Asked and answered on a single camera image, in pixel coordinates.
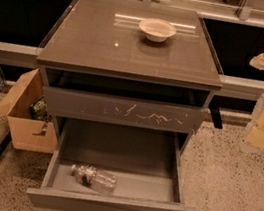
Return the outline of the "clear plastic water bottle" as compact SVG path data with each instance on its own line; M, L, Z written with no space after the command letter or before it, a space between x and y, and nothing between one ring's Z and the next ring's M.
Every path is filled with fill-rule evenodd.
M104 172L92 165L75 165L71 166L71 173L74 174L79 184L88 187L101 194L112 194L117 188L116 176Z

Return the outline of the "closed scratched grey drawer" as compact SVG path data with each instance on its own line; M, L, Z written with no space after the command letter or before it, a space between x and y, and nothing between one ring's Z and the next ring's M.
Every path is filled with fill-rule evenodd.
M45 86L43 91L51 115L107 124L194 134L207 114L201 108L53 86Z

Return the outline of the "grey drawer cabinet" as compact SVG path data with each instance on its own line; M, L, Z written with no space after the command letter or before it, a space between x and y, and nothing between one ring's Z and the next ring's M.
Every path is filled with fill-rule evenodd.
M177 30L150 41L143 19ZM192 11L133 0L77 0L41 54L44 85L207 109L221 83L204 26Z

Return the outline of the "open grey lower drawer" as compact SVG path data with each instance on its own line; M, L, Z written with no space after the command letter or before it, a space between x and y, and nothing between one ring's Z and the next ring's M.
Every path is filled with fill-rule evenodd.
M67 120L33 205L65 211L196 211L180 190L183 136Z

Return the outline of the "white bowl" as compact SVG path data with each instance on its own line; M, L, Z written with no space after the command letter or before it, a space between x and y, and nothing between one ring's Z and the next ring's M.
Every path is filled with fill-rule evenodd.
M155 43L162 43L177 32L171 23L157 18L143 19L139 23L139 28L144 32L146 38Z

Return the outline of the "green snack bag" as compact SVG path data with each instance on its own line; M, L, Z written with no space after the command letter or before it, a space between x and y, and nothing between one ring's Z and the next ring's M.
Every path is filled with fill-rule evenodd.
M35 103L30 105L30 114L33 120L45 120L47 113L47 104L44 97L40 97Z

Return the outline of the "open cardboard box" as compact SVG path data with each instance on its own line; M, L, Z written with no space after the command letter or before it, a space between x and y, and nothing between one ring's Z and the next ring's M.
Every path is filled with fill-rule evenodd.
M53 123L35 120L30 106L43 94L40 70L24 73L0 102L0 119L7 120L15 149L52 154L57 145Z

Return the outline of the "grey horizontal railing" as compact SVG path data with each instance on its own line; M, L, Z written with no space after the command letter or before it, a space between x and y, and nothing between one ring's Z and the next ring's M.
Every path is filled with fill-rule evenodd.
M0 42L0 64L34 69L42 48ZM222 87L215 94L236 99L256 101L264 93L264 81L233 76L219 76Z

